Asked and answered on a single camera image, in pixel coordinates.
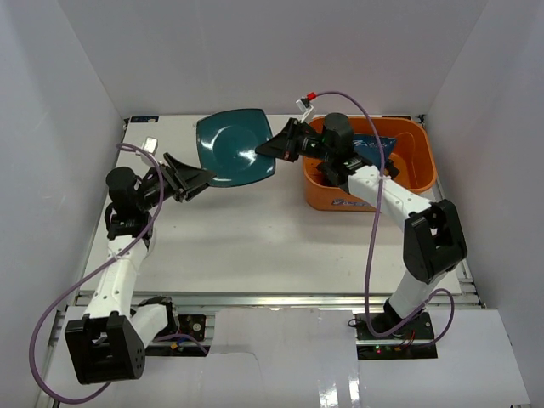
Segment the teal square plate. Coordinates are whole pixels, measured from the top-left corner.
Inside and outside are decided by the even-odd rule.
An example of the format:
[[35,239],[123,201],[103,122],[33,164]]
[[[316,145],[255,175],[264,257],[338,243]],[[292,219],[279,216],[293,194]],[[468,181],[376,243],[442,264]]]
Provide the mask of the teal square plate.
[[224,110],[195,125],[196,149],[202,168],[215,174],[210,185],[233,188],[258,183],[275,174],[275,159],[256,148],[272,138],[263,110]]

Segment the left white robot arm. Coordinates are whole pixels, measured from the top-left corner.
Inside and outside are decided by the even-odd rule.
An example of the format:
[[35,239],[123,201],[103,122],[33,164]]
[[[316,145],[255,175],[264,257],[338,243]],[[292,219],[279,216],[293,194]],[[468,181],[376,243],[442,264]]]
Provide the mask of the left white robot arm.
[[132,306],[140,266],[155,242],[151,210],[168,198],[189,201],[205,190],[214,173],[164,154],[164,162],[140,178],[130,167],[106,176],[108,257],[82,317],[65,328],[65,340],[81,384],[111,383],[142,376],[145,350],[179,331],[170,297],[155,296]]

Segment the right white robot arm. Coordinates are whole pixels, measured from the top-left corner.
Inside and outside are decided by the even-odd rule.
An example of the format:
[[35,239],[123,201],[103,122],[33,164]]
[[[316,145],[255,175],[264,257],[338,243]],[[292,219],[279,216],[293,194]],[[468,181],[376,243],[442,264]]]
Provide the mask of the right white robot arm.
[[401,339],[413,331],[414,319],[442,291],[439,282],[466,258],[468,248],[454,203],[430,201],[409,191],[396,182],[397,173],[386,159],[374,165],[355,150],[357,122],[357,117],[330,113],[315,128],[291,118],[255,151],[286,162],[299,157],[319,161],[318,171],[332,186],[397,224],[403,234],[405,273],[382,313],[366,313],[363,323],[374,338]]

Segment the orange plastic bin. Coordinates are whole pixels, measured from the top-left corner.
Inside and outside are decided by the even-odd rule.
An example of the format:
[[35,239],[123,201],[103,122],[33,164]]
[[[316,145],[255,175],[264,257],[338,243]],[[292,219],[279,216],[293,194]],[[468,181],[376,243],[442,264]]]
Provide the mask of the orange plastic bin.
[[[437,178],[434,155],[423,127],[416,122],[397,116],[372,118],[381,137],[396,139],[389,155],[399,169],[395,181],[413,193],[430,190]],[[345,193],[338,187],[327,186],[317,166],[317,159],[303,158],[304,196],[314,209],[333,212],[374,212],[366,202]]]

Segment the blue table label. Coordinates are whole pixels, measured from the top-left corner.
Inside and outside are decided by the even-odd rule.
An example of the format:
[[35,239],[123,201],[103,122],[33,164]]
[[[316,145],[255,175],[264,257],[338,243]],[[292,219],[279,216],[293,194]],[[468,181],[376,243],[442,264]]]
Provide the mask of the blue table label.
[[130,123],[157,123],[159,116],[132,116],[129,119]]

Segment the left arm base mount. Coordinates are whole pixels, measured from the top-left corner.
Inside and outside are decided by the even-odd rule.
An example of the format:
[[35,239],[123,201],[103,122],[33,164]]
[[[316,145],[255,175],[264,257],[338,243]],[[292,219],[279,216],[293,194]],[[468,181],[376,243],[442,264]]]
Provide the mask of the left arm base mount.
[[178,332],[166,338],[171,343],[170,348],[181,354],[206,355],[208,347],[204,345],[204,341],[207,317],[204,314],[179,314],[178,323]]

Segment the aluminium table front rail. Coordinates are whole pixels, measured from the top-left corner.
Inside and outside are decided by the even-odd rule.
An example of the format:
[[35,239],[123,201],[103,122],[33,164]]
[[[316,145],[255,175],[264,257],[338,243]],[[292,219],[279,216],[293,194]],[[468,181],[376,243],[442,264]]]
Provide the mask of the aluminium table front rail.
[[[140,292],[133,296],[132,304],[138,304],[141,301],[152,298],[150,293]],[[264,306],[264,307],[365,307],[365,299],[361,296],[351,296],[348,294],[231,294],[231,293],[171,293],[162,295],[170,297],[177,305],[189,307],[245,307],[245,306]],[[86,306],[90,303],[92,295],[83,293],[76,297],[76,306]],[[369,305],[373,308],[381,308],[387,296],[370,296]],[[478,307],[480,306],[479,297],[475,293],[453,295],[456,306]],[[448,305],[449,300],[446,295],[436,295],[429,302],[428,306],[439,307]]]

